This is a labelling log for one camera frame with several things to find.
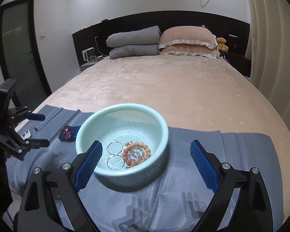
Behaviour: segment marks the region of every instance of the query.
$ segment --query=blue cloth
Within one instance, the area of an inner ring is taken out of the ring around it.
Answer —
[[[20,195],[34,168],[50,171],[73,161],[77,155],[75,142],[59,140],[61,127],[81,125],[92,115],[48,105],[39,113],[46,116],[45,121],[29,121],[19,133],[29,129],[33,138],[49,139],[50,146],[31,150],[24,161],[10,158],[6,163],[10,185]],[[191,231],[213,197],[213,191],[206,188],[190,156],[190,143],[195,139],[220,162],[228,162],[235,169],[259,168],[271,202],[274,231],[277,231],[284,218],[282,177],[270,137],[259,133],[202,132],[172,127],[169,127],[169,163],[155,182],[139,191],[122,193],[107,188],[93,174],[86,188],[79,192],[99,229],[102,232]],[[220,228],[227,226],[238,193],[238,189],[234,190]],[[60,201],[57,207],[63,224],[73,229]]]

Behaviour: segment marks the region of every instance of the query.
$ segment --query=pink pillow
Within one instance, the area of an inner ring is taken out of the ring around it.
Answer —
[[[174,44],[205,45],[213,49],[217,47],[216,37],[203,27],[177,26],[167,29],[160,37],[158,49]]]
[[[212,58],[219,58],[217,48],[209,49],[206,46],[192,44],[174,44],[161,50],[161,55],[199,55]]]

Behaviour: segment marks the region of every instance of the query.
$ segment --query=black headboard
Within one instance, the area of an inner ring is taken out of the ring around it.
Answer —
[[[107,38],[114,33],[141,30],[158,25],[163,33],[166,29],[175,26],[202,26],[205,25],[217,37],[237,36],[237,53],[245,55],[250,25],[237,19],[196,11],[154,11],[134,15],[128,15],[103,21],[96,25],[80,30],[73,34],[76,55],[80,65],[86,63],[83,60],[82,51],[94,47],[99,55],[99,50],[108,55],[111,48],[106,46]]]

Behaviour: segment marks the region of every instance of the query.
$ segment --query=white phone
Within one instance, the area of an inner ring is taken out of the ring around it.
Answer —
[[[23,135],[22,135],[22,139],[25,140],[27,138],[31,138],[31,132],[30,130],[27,130]]]

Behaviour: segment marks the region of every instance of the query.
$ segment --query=beaded bracelet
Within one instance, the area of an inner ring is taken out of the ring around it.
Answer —
[[[137,166],[146,161],[150,156],[150,149],[142,142],[125,142],[126,148],[122,157],[128,166]]]

